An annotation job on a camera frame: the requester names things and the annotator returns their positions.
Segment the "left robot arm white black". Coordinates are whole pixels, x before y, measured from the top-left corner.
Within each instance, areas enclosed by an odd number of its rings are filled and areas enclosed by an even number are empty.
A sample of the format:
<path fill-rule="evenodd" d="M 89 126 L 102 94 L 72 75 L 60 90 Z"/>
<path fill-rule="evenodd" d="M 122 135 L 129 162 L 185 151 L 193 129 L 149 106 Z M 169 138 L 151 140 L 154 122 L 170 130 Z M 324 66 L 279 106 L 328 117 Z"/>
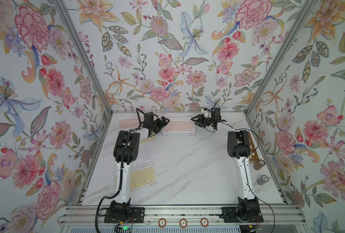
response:
<path fill-rule="evenodd" d="M 144 113 L 136 110 L 138 127 L 127 131 L 121 130 L 113 150 L 117 162 L 117 192 L 113 199 L 115 203 L 130 202 L 130 184 L 133 162 L 137 159 L 140 141 L 157 135 L 166 127 L 170 119 L 158 117 L 153 112 Z"/>

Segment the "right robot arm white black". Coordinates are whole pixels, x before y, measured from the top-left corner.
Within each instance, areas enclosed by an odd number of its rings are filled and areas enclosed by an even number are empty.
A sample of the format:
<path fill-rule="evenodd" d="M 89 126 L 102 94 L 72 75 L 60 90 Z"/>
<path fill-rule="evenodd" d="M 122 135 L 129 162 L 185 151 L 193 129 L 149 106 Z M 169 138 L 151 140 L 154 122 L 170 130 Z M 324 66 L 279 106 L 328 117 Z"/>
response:
<path fill-rule="evenodd" d="M 250 175 L 250 155 L 256 152 L 257 148 L 251 149 L 251 130 L 245 128 L 235 128 L 222 119 L 221 109 L 213 107 L 204 108 L 201 114 L 191 118 L 191 121 L 200 128 L 212 127 L 213 132 L 226 130 L 227 133 L 227 153 L 235 165 L 235 178 L 238 181 L 238 204 L 237 216 L 246 218 L 259 215 L 259 198 L 255 194 Z"/>

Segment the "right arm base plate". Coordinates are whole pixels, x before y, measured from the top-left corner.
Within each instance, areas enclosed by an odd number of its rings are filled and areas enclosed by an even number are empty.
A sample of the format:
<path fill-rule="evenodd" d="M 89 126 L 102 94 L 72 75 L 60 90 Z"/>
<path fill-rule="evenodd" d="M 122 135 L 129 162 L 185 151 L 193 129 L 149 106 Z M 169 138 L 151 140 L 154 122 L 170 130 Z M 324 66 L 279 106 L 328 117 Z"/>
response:
<path fill-rule="evenodd" d="M 225 223 L 262 223 L 263 215 L 260 211 L 259 200 L 238 198 L 236 207 L 222 207 L 220 218 Z"/>

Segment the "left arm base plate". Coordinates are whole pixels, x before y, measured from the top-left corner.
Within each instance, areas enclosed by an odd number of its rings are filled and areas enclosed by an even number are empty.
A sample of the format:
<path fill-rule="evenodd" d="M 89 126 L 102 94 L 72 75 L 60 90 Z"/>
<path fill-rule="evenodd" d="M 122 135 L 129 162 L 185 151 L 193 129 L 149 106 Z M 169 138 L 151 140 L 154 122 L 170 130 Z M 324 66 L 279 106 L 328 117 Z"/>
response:
<path fill-rule="evenodd" d="M 110 207 L 107 208 L 104 223 L 143 223 L 145 217 L 144 207 L 132 207 L 131 200 L 126 203 L 118 203 L 112 201 Z"/>

